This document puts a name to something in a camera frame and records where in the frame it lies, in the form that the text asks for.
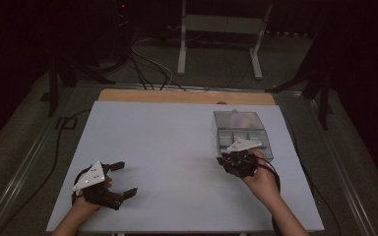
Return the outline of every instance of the finger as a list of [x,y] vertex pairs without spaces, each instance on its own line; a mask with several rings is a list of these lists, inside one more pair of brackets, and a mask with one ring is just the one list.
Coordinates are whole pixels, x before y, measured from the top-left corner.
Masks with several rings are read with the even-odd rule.
[[266,165],[266,166],[268,166],[266,160],[264,159],[264,157],[259,157],[259,158],[257,158],[257,162],[258,162],[259,164],[262,164],[262,165]]
[[110,188],[112,187],[112,184],[110,183],[112,181],[112,179],[109,177],[109,176],[105,176],[105,182],[104,182],[104,185],[107,187],[107,188]]
[[109,177],[109,176],[107,176],[107,175],[105,175],[105,182],[111,182],[111,181],[112,181],[112,178]]
[[249,149],[249,150],[248,150],[248,153],[249,153],[249,154],[254,154],[255,156],[257,156],[257,157],[261,157],[261,158],[264,158],[264,157],[265,157],[265,155],[264,155],[261,151],[259,151],[259,150],[257,150],[257,149]]

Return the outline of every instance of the forearm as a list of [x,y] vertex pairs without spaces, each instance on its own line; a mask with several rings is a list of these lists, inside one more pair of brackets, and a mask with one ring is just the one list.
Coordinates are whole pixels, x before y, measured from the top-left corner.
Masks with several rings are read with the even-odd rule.
[[284,202],[282,197],[274,198],[268,203],[265,203],[265,206],[272,214],[283,236],[309,235]]
[[73,206],[56,227],[52,236],[75,235],[79,227],[92,215],[92,211]]

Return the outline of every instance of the hand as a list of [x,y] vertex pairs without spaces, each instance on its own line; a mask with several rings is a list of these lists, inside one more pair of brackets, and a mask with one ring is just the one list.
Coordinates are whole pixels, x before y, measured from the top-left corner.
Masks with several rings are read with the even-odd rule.
[[[266,161],[261,159],[265,156],[260,151],[249,150],[249,153],[259,157],[257,158],[259,164],[267,166]],[[286,202],[282,199],[275,176],[271,171],[258,167],[253,176],[247,176],[242,180],[247,184],[254,196],[270,211],[282,235],[308,235]]]
[[[249,150],[249,154],[254,154],[259,164],[266,165],[265,156],[259,150]],[[269,170],[258,167],[254,176],[247,176],[242,179],[247,184],[254,196],[262,202],[266,207],[274,198],[280,198],[278,185],[276,184],[275,176]]]
[[[107,188],[112,186],[110,183],[111,181],[112,179],[109,176],[106,176],[104,184]],[[63,220],[51,235],[75,235],[79,227],[98,209],[100,209],[99,205],[86,202],[83,196],[77,197],[69,212],[67,212],[66,216],[64,216]]]

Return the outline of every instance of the dark background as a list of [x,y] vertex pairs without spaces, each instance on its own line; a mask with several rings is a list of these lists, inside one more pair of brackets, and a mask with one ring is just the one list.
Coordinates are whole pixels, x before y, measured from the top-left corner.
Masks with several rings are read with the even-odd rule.
[[[82,21],[79,3],[0,1],[0,129],[32,83],[48,70],[42,33],[45,26],[75,29],[74,32],[84,35],[81,40],[71,38],[77,46],[73,54],[93,43],[86,37],[88,23]],[[192,8],[205,10],[199,2],[194,2]],[[243,9],[229,12],[233,11],[255,14]],[[150,36],[176,36],[167,26],[179,25],[180,1],[132,1],[130,13],[133,22]],[[285,31],[299,36],[317,35],[304,64],[311,68],[315,57],[329,58],[334,68],[332,88],[339,93],[378,167],[378,1],[278,1],[268,30],[272,35]]]

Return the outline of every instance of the black cable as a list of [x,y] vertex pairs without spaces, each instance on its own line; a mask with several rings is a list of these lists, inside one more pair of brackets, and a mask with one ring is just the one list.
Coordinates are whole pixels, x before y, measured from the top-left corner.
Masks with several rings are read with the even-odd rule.
[[136,56],[142,58],[143,60],[146,60],[146,61],[152,63],[152,64],[155,65],[157,68],[153,68],[153,67],[151,67],[151,66],[148,66],[148,65],[146,65],[146,64],[144,64],[144,63],[141,63],[141,62],[139,62],[139,61],[137,61],[137,60],[134,59],[134,61],[135,61],[136,63],[141,64],[141,65],[143,65],[143,66],[146,66],[146,67],[148,67],[148,68],[151,68],[151,69],[153,69],[153,70],[155,70],[155,71],[157,71],[157,72],[160,72],[160,73],[164,74],[164,76],[165,76],[165,80],[164,80],[163,84],[161,85],[160,90],[162,90],[162,89],[164,88],[164,86],[166,85],[167,82],[172,82],[174,85],[178,86],[180,89],[186,91],[186,88],[182,87],[181,85],[179,85],[178,83],[176,83],[175,81],[173,81],[173,80],[167,75],[167,73],[163,70],[163,68],[162,68],[159,64],[157,64],[156,62],[154,62],[154,61],[152,61],[152,60],[150,60],[150,59],[148,59],[148,58],[146,58],[146,57],[140,55],[139,53],[136,53],[134,50],[132,50],[132,53],[133,53],[134,55],[136,55]]
[[321,197],[321,199],[324,201],[325,205],[327,206],[328,210],[330,211],[330,214],[333,216],[334,221],[336,221],[336,225],[337,225],[337,228],[338,228],[338,231],[339,231],[339,235],[341,236],[342,235],[342,228],[340,227],[339,221],[337,220],[336,215],[334,214],[334,211],[331,209],[330,205],[328,204],[327,200],[322,195],[321,191],[318,189],[318,187],[312,181],[311,176],[309,175],[308,170],[305,168],[305,166],[304,166],[304,164],[302,162],[302,159],[300,158],[299,150],[297,148],[296,135],[295,135],[295,133],[294,133],[294,131],[292,129],[292,125],[290,123],[290,120],[287,118],[287,116],[285,116],[285,114],[283,112],[282,112],[282,115],[283,115],[283,118],[285,119],[285,121],[287,123],[288,128],[290,128],[290,130],[291,130],[291,135],[292,135],[292,138],[293,138],[293,146],[294,146],[294,148],[296,150],[296,154],[298,156],[300,166],[303,169],[303,173],[305,174],[305,177],[308,180],[308,184],[310,185],[312,196],[315,199],[315,195],[314,195],[314,192],[313,192],[313,189],[315,189],[318,192],[318,194]]
[[257,168],[264,168],[264,169],[270,171],[275,177],[276,185],[278,186],[278,190],[280,192],[281,191],[281,178],[278,174],[278,171],[276,171],[276,168],[270,163],[269,160],[262,158],[262,157],[258,157],[258,156],[254,156],[254,157],[257,158],[257,159],[262,159],[262,160],[266,161],[266,163],[269,164],[272,168],[270,168],[268,165],[259,164],[257,162],[252,162],[252,161],[249,161],[249,160],[246,160],[246,159],[239,159],[239,161],[249,163],[249,164],[256,166]]
[[130,59],[131,59],[131,61],[134,63],[134,68],[133,68],[133,69],[135,69],[135,70],[137,71],[137,75],[138,75],[138,77],[139,77],[139,79],[140,79],[140,83],[143,85],[144,89],[147,90],[146,84],[144,83],[144,80],[142,79],[142,77],[141,77],[141,75],[140,75],[140,72],[137,70],[137,63],[136,63],[136,61],[134,60],[134,57],[133,57],[132,54],[130,55]]
[[32,200],[33,197],[35,197],[35,195],[42,189],[42,187],[44,187],[44,185],[47,183],[48,179],[53,174],[53,172],[54,172],[54,170],[57,166],[57,161],[58,161],[58,156],[59,156],[60,137],[61,137],[61,134],[62,134],[64,128],[66,127],[66,125],[71,120],[78,117],[79,115],[82,115],[82,114],[84,114],[86,112],[90,112],[90,111],[91,110],[88,109],[88,110],[78,112],[78,113],[74,114],[73,116],[68,117],[67,120],[63,121],[63,123],[60,127],[60,130],[59,130],[59,133],[57,135],[56,150],[55,150],[55,153],[54,153],[54,162],[53,162],[53,166],[51,167],[50,172],[47,174],[47,176],[45,177],[43,182],[38,186],[38,188],[30,195],[30,197],[17,210],[15,210],[15,212],[10,217],[8,217],[7,221],[0,228],[0,234],[2,233],[2,231],[4,231],[4,229],[8,226],[8,224],[14,219],[14,217],[17,216],[18,213],[20,213],[20,211]]

